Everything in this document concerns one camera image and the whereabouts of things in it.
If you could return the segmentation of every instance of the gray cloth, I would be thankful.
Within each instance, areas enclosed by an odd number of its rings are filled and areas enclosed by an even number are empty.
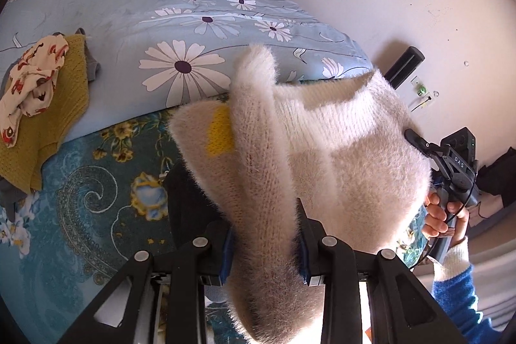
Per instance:
[[[75,33],[86,36],[86,31],[84,31],[84,28],[78,28]],[[97,62],[91,55],[90,49],[88,49],[88,43],[86,43],[86,41],[84,41],[84,56],[86,56],[86,74],[88,76],[88,82],[91,82],[95,80],[96,73],[100,70],[100,63]]]
[[[7,85],[7,81],[9,80],[9,74],[11,73],[11,69],[14,68],[15,64],[19,61],[20,59],[16,60],[15,62],[12,62],[5,71],[4,78],[2,79],[2,87],[0,88],[0,98],[4,96],[5,85]]]
[[[0,177],[0,206],[4,207],[7,213],[7,219],[14,223],[15,206],[20,200],[27,197],[19,188],[12,185],[5,178]]]

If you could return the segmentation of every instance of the teal patterned blanket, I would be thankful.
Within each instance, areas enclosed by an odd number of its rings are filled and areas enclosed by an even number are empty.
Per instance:
[[[179,158],[166,125],[174,109],[63,144],[43,166],[43,190],[0,214],[0,294],[27,338],[54,344],[135,251],[174,250],[159,174]],[[425,245],[424,208],[400,239],[411,266]],[[225,305],[206,318],[217,344],[237,344]]]

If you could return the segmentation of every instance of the bed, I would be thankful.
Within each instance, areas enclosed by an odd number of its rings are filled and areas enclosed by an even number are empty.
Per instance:
[[[353,40],[289,0],[9,0],[0,72],[39,38],[78,27],[101,64],[89,108],[43,166],[43,190],[19,203],[14,223],[0,215],[0,295],[34,344],[55,343],[135,251],[174,249],[159,183],[179,159],[168,118],[225,95],[247,45],[270,46],[281,82],[372,68]],[[424,246],[423,218],[399,241],[407,265]],[[242,342],[224,305],[207,320],[215,342]]]

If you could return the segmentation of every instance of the black handle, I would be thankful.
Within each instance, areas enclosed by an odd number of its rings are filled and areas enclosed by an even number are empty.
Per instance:
[[[446,218],[450,218],[450,213],[448,212],[448,192],[444,188],[438,188],[437,194],[439,195],[439,206],[444,209],[446,212]],[[453,218],[448,222],[448,228],[455,227],[455,223],[457,222],[457,218]],[[442,264],[444,261],[444,257],[450,249],[450,243],[452,241],[452,237],[448,236],[446,238],[435,238],[431,245],[432,250],[428,253],[428,258],[430,258],[434,262],[438,262]]]

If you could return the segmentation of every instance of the blue sleeve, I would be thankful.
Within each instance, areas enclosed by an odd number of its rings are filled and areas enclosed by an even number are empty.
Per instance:
[[[478,297],[471,276],[472,267],[446,281],[433,282],[432,295],[469,344],[496,344],[501,333],[489,318],[477,311]]]

